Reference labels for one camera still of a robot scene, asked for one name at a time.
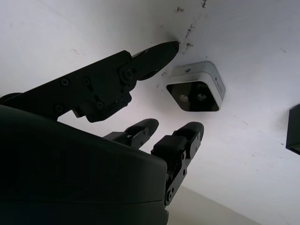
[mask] black camera face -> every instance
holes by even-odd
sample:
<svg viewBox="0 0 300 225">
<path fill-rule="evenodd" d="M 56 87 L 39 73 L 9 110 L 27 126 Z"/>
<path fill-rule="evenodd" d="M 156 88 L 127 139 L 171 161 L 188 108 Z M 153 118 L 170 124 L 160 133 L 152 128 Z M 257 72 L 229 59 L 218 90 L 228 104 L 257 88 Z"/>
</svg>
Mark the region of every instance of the black camera face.
<svg viewBox="0 0 300 225">
<path fill-rule="evenodd" d="M 167 85 L 179 107 L 188 112 L 212 112 L 219 107 L 206 83 L 186 82 Z"/>
</svg>

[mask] white wall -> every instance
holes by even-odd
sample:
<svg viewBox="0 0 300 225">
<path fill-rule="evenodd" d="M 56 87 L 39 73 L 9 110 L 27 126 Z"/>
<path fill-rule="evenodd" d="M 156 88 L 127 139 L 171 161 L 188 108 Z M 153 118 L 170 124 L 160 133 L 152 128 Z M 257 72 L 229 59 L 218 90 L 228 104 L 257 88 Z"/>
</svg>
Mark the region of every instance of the white wall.
<svg viewBox="0 0 300 225">
<path fill-rule="evenodd" d="M 182 111 L 160 73 L 139 82 L 129 106 L 104 122 L 90 124 L 71 112 L 60 121 L 101 136 L 156 118 L 160 126 L 146 152 L 184 124 L 202 122 L 201 150 L 184 185 L 261 224 L 297 225 L 300 157 L 284 144 L 288 110 L 300 103 L 299 21 L 299 0 L 207 0 L 206 8 L 201 0 L 2 0 L 0 95 L 122 50 L 188 41 L 193 47 L 173 66 L 212 61 L 227 90 L 221 111 Z M 200 221 L 197 202 L 194 209 Z"/>
<path fill-rule="evenodd" d="M 179 217 L 186 221 L 186 224 L 259 225 L 259 223 L 184 186 L 179 188 L 167 210 L 171 217 Z"/>
<path fill-rule="evenodd" d="M 174 215 L 169 216 L 168 225 L 196 225 Z"/>
</svg>

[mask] security camera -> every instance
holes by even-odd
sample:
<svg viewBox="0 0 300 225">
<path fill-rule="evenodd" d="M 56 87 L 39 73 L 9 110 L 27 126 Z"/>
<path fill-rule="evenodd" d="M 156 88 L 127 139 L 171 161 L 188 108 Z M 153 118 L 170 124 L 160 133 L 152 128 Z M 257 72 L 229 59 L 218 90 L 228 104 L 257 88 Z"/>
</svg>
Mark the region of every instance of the security camera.
<svg viewBox="0 0 300 225">
<path fill-rule="evenodd" d="M 184 111 L 211 112 L 221 108 L 225 86 L 211 62 L 176 67 L 166 82 L 167 90 Z"/>
</svg>

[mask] camera lens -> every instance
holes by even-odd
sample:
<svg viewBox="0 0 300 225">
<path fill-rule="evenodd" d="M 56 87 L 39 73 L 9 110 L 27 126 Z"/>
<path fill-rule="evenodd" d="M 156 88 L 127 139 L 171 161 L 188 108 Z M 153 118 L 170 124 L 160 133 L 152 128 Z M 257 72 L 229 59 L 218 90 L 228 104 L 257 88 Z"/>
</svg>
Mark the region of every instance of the camera lens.
<svg viewBox="0 0 300 225">
<path fill-rule="evenodd" d="M 197 99 L 200 100 L 200 101 L 205 101 L 207 99 L 207 97 L 204 94 L 198 94 Z"/>
<path fill-rule="evenodd" d="M 179 99 L 182 101 L 182 102 L 188 102 L 188 97 L 186 95 L 180 95 Z"/>
</svg>

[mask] black object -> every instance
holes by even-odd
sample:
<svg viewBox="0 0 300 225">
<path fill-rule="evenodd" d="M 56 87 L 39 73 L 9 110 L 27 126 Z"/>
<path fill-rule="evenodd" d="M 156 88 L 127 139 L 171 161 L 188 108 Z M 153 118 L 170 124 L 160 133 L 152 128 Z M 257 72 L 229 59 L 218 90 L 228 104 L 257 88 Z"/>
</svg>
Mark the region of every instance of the black object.
<svg viewBox="0 0 300 225">
<path fill-rule="evenodd" d="M 286 148 L 300 155 L 300 105 L 290 110 Z"/>
<path fill-rule="evenodd" d="M 138 150 L 158 127 L 143 120 L 104 138 L 57 122 L 73 109 L 91 122 L 130 102 L 137 80 L 168 64 L 178 42 L 137 58 L 120 52 L 23 94 L 0 99 L 0 224 L 166 225 L 174 194 L 203 137 L 192 122 L 151 154 Z"/>
<path fill-rule="evenodd" d="M 219 107 L 206 83 L 201 81 L 167 85 L 179 107 L 187 112 L 214 112 Z"/>
</svg>

